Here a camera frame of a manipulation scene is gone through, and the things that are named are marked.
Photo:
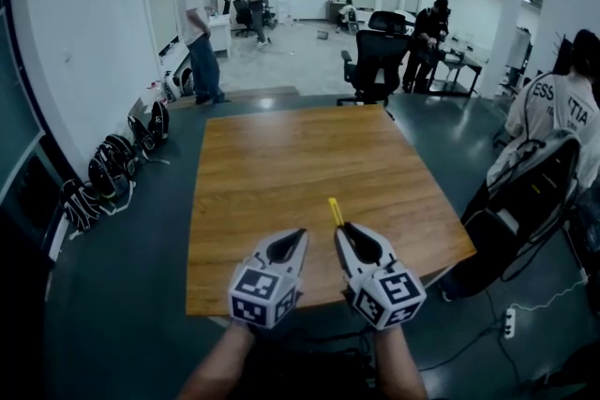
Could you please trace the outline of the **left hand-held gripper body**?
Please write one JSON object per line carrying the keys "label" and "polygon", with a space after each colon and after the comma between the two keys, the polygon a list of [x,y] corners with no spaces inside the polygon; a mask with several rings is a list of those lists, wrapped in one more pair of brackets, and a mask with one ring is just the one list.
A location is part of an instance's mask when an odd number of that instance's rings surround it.
{"label": "left hand-held gripper body", "polygon": [[296,306],[298,275],[255,255],[237,265],[228,290],[230,316],[261,329],[275,328]]}

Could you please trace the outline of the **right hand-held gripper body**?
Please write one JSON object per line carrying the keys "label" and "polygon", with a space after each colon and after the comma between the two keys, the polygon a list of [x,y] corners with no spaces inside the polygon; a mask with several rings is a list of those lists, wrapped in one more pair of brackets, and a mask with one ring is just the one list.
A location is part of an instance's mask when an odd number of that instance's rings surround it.
{"label": "right hand-held gripper body", "polygon": [[377,331],[413,319],[427,299],[419,278],[399,260],[360,274],[349,287],[353,309]]}

